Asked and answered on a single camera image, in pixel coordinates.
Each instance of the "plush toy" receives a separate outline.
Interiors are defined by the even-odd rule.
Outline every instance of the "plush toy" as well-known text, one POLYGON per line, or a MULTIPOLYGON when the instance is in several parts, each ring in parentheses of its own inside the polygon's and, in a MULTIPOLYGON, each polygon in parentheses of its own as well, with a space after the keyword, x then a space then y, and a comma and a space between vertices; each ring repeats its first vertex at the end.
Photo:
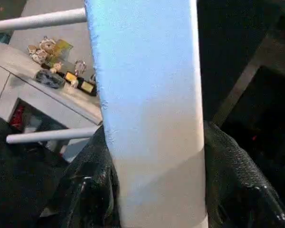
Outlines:
POLYGON ((44 37, 39 42, 39 48, 34 45, 28 45, 29 56, 38 64, 42 65, 45 63, 48 57, 50 57, 55 48, 56 42, 53 39, 44 37))

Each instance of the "gold plaque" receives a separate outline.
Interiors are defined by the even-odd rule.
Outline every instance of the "gold plaque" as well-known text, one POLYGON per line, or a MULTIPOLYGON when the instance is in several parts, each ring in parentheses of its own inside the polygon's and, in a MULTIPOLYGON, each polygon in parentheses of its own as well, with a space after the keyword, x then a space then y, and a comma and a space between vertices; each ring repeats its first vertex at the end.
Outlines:
POLYGON ((65 75, 65 80, 69 81, 69 82, 72 82, 72 81, 75 81, 77 80, 77 77, 76 75, 72 74, 71 72, 67 72, 66 75, 65 75))
POLYGON ((94 86, 92 86, 91 84, 87 83, 87 82, 83 82, 81 85, 81 88, 89 93, 92 92, 94 86))

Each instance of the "red object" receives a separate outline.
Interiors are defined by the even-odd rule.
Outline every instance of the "red object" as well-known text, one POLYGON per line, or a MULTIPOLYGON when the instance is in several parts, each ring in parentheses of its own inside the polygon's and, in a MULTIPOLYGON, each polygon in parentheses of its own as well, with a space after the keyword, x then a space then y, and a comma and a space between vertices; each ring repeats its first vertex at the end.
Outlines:
POLYGON ((10 125, 22 131, 23 129, 23 120, 22 115, 24 113, 24 106, 19 104, 10 120, 10 125))

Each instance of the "stuffed toy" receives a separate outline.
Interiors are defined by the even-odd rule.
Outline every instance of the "stuffed toy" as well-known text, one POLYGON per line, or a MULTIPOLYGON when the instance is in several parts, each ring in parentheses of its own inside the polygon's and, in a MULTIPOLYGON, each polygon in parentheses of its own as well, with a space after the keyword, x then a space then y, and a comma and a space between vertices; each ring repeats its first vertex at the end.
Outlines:
POLYGON ((39 47, 28 45, 28 53, 36 63, 42 65, 51 57, 55 46, 56 42, 53 39, 44 37, 43 40, 39 42, 39 47))

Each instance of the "white rod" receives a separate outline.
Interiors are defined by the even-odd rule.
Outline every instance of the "white rod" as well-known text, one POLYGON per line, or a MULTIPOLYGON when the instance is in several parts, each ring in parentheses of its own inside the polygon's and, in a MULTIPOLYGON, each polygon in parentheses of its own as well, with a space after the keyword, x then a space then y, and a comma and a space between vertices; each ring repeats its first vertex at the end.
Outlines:
POLYGON ((0 20, 0 32, 86 22, 85 8, 58 11, 30 17, 0 20))
POLYGON ((10 134, 6 138, 9 144, 15 143, 33 143, 44 142, 49 140, 68 140, 89 138, 94 135, 99 126, 89 128, 67 129, 58 131, 46 131, 28 134, 10 134))
POLYGON ((85 6, 122 224, 208 228, 196 0, 103 2, 85 6))

